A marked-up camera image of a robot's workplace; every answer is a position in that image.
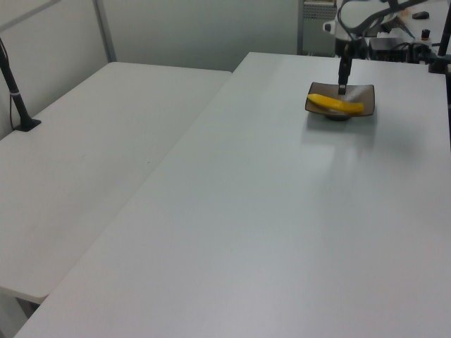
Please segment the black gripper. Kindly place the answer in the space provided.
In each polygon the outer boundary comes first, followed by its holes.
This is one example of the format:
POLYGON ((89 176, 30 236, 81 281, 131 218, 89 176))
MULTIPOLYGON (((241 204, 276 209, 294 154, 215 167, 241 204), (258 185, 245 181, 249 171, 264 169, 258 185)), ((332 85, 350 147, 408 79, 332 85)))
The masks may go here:
POLYGON ((352 59, 366 59, 366 40, 364 38, 336 39, 335 54, 341 58, 338 71, 338 94, 345 95, 351 73, 352 59))

